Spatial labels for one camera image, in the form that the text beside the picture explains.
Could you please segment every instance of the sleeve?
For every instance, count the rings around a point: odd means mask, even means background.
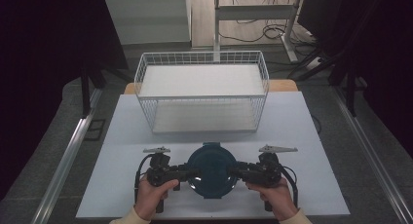
[[[306,217],[303,210],[300,209],[293,217],[281,221],[280,224],[311,224],[311,221]]]
[[[109,224],[149,224],[150,222],[140,218],[132,208],[126,216],[113,220]]]

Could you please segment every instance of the white tabletop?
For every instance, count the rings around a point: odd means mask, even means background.
[[[257,132],[153,134],[135,95],[121,95],[94,172],[79,207],[78,218],[113,218],[133,204],[133,183],[145,156],[144,148],[165,146],[170,165],[186,163],[203,142],[219,141],[238,161],[258,162],[265,144],[296,147],[279,153],[282,165],[298,177],[298,204],[308,215],[343,215],[349,210],[325,155],[313,120],[300,92],[269,93]],[[243,182],[220,200],[205,200],[187,183],[170,191],[165,211],[158,219],[273,218],[259,195]]]

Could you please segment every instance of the wire basket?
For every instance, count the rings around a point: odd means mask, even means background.
[[[145,53],[134,88],[152,132],[257,131],[269,83],[261,52]]]

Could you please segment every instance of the person's hand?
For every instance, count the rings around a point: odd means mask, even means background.
[[[152,186],[146,179],[146,175],[140,179],[134,211],[144,219],[151,220],[155,215],[156,206],[160,200],[168,197],[168,190],[178,185],[177,179],[168,181],[159,187]]]
[[[291,218],[298,212],[289,194],[288,184],[285,178],[280,180],[277,187],[272,188],[266,188],[248,182],[245,185],[248,189],[259,192],[261,200],[271,204],[273,213],[279,221]]]

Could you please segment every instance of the gray floor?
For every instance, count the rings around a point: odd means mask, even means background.
[[[131,70],[122,72],[132,77],[133,70],[143,52],[190,50],[200,49],[191,49],[186,44],[127,46],[125,53]],[[295,67],[288,64],[281,44],[227,47],[223,50],[263,51],[272,79],[287,77]],[[304,72],[304,70],[297,71],[297,74]],[[103,74],[107,85],[103,90],[92,124],[94,128],[102,127],[102,132],[93,131],[92,128],[88,131],[58,196],[49,223],[108,223],[109,221],[75,218],[117,100],[127,84],[124,80],[106,71],[103,71]],[[386,194],[378,183],[369,163],[365,160],[356,137],[335,101],[333,88],[329,87],[326,82],[328,74],[329,70],[323,71],[307,81],[298,82],[297,85],[305,96],[311,114],[319,119],[320,126],[317,122],[315,122],[315,126],[320,130],[319,137],[351,215],[311,216],[310,219],[316,223],[398,223],[398,218]],[[63,101],[51,126],[20,177],[1,202],[0,223],[29,223],[32,220],[65,147],[79,122],[81,107],[80,81],[74,80],[64,88]],[[380,159],[411,207],[413,205],[413,176],[408,176],[413,174],[411,158],[368,107],[362,97],[362,92],[358,92],[356,95],[356,112],[358,120],[374,144]]]

